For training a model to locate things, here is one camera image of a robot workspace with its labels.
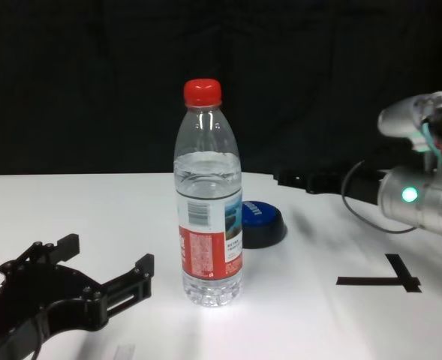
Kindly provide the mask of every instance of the black tape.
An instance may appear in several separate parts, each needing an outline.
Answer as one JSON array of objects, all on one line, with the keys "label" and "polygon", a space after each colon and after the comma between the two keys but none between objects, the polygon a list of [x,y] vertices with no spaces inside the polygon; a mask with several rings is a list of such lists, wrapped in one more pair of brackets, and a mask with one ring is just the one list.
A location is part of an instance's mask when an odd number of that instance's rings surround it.
[{"label": "black tape", "polygon": [[370,287],[402,285],[408,293],[421,293],[419,279],[410,274],[401,257],[396,253],[387,253],[386,257],[398,277],[338,277],[335,284]]}]

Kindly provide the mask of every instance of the water bottle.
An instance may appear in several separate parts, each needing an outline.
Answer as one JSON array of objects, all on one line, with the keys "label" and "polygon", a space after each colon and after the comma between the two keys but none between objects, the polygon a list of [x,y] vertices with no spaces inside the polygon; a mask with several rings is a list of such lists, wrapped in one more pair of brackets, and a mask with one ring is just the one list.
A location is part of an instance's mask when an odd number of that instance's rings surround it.
[{"label": "water bottle", "polygon": [[187,81],[184,99],[174,154],[184,290],[195,304],[215,307],[241,288],[241,163],[219,109],[219,82]]}]

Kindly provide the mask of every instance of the green light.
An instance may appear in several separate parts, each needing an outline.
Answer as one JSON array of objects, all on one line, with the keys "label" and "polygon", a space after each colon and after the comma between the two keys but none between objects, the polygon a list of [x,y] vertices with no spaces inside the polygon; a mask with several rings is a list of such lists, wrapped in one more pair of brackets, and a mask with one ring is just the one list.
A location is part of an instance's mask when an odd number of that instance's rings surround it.
[{"label": "green light", "polygon": [[418,197],[418,193],[415,187],[406,187],[403,191],[402,191],[402,199],[406,202],[406,203],[411,203],[414,200],[416,200]]}]

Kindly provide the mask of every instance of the bottle label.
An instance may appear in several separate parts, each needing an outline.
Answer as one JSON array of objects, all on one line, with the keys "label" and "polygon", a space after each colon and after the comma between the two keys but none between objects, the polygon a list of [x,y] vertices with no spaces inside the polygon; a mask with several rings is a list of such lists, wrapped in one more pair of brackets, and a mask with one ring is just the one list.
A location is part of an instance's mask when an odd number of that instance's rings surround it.
[{"label": "bottle label", "polygon": [[242,267],[242,192],[222,199],[178,194],[182,267],[190,276],[225,279]]}]

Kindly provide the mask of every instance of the black cable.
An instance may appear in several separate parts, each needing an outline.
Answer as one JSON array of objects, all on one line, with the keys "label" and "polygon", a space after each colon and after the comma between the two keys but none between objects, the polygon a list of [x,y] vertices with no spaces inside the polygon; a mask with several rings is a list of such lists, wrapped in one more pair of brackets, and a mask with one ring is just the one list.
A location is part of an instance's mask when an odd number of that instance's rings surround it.
[{"label": "black cable", "polygon": [[366,219],[365,217],[362,217],[361,215],[359,215],[357,212],[354,211],[353,208],[350,207],[350,205],[347,203],[346,200],[346,190],[347,190],[347,186],[349,184],[350,178],[352,177],[352,175],[356,172],[357,169],[359,169],[362,165],[364,164],[364,161],[360,161],[359,163],[357,163],[356,165],[353,166],[353,168],[351,170],[349,170],[349,172],[347,173],[347,175],[344,177],[344,180],[342,181],[342,186],[341,186],[341,198],[342,198],[342,202],[344,203],[344,205],[346,205],[347,210],[349,210],[356,218],[358,218],[359,220],[361,220],[362,222],[368,224],[370,227],[374,227],[376,230],[382,231],[383,233],[388,233],[388,234],[405,234],[405,233],[409,233],[413,230],[416,229],[416,227],[410,227],[409,229],[405,229],[405,230],[389,230],[389,229],[384,229],[381,226],[376,225],[375,223],[372,223],[371,221],[369,221],[368,219]]},{"label": "black cable", "polygon": [[42,343],[44,342],[44,339],[42,336],[41,321],[36,317],[35,319],[32,320],[32,322],[35,323],[35,328],[38,330],[38,345],[35,347],[35,351],[32,354],[31,360],[37,360],[39,354],[41,353]]}]

